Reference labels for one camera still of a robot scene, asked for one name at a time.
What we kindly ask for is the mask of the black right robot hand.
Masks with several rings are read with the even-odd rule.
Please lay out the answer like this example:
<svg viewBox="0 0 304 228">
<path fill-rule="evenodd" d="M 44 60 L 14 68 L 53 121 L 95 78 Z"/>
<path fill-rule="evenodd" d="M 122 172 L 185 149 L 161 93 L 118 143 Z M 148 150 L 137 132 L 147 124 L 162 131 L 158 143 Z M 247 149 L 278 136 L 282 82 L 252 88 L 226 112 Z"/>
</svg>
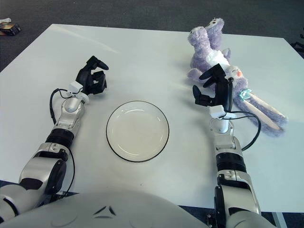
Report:
<svg viewBox="0 0 304 228">
<path fill-rule="evenodd" d="M 193 96 L 195 98 L 195 104 L 201 106 L 218 107 L 219 114 L 215 111 L 211 112 L 213 118 L 221 119 L 231 111 L 233 98 L 233 78 L 226 79 L 226 74 L 220 64 L 216 64 L 206 72 L 199 75 L 200 80 L 206 80 L 203 84 L 204 88 L 215 85 L 215 96 L 210 97 L 208 95 L 203 95 L 199 88 L 194 85 L 192 87 Z"/>
</svg>

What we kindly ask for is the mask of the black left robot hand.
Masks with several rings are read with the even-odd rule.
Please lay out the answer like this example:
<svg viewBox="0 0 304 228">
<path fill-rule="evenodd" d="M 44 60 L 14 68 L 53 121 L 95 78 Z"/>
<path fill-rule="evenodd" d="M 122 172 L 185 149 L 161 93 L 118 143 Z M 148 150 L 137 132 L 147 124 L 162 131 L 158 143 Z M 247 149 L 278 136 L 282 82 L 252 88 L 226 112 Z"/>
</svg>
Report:
<svg viewBox="0 0 304 228">
<path fill-rule="evenodd" d="M 103 70 L 109 69 L 104 62 L 95 56 L 91 56 L 87 60 L 86 65 L 78 72 L 76 77 L 77 84 L 73 84 L 74 89 L 69 89 L 72 95 L 80 92 L 86 95 L 95 95 L 102 93 L 107 88 L 105 73 L 103 71 L 91 73 L 91 71 L 96 68 L 101 68 Z"/>
</svg>

